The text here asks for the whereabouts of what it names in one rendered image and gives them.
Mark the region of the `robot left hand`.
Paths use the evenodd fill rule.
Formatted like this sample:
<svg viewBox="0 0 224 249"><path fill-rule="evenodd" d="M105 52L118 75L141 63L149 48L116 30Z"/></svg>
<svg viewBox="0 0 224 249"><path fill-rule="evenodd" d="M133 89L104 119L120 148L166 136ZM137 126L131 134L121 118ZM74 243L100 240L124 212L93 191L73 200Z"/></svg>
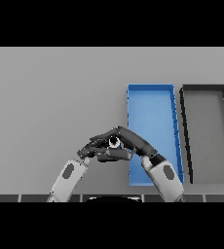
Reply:
<svg viewBox="0 0 224 249"><path fill-rule="evenodd" d="M99 154L104 154L108 147L108 141L105 139L96 139L89 142L77 152L81 160L85 158L93 158Z"/></svg>

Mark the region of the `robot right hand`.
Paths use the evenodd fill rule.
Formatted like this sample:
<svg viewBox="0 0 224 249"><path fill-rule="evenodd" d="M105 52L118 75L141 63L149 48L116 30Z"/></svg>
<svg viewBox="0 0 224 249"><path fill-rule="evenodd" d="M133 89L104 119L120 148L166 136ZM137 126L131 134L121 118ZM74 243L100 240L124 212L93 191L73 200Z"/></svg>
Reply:
<svg viewBox="0 0 224 249"><path fill-rule="evenodd" d="M133 131L123 126L112 128L111 130L103 134L92 137L91 141L97 139L108 140L112 136L118 137L127 149L136 149L135 153L137 155L147 156L153 166L156 166L157 164L166 160L166 158L160 155L150 143L148 143L146 140L144 140L142 137L140 137Z"/></svg>

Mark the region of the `blue bin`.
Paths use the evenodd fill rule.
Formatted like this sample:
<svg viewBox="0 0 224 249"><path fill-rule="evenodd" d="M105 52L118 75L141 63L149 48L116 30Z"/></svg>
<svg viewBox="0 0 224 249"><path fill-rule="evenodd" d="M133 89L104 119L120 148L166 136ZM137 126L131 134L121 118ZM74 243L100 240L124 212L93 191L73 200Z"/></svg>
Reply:
<svg viewBox="0 0 224 249"><path fill-rule="evenodd" d="M128 84L128 129L168 159L184 182L173 84Z"/></svg>

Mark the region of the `dark grey bin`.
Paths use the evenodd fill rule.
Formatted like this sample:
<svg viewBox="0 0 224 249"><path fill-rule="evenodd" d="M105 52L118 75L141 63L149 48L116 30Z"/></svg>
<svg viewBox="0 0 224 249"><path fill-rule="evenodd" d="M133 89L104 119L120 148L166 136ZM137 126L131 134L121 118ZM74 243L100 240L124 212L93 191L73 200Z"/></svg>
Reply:
<svg viewBox="0 0 224 249"><path fill-rule="evenodd" d="M179 91L191 184L224 184L224 85Z"/></svg>

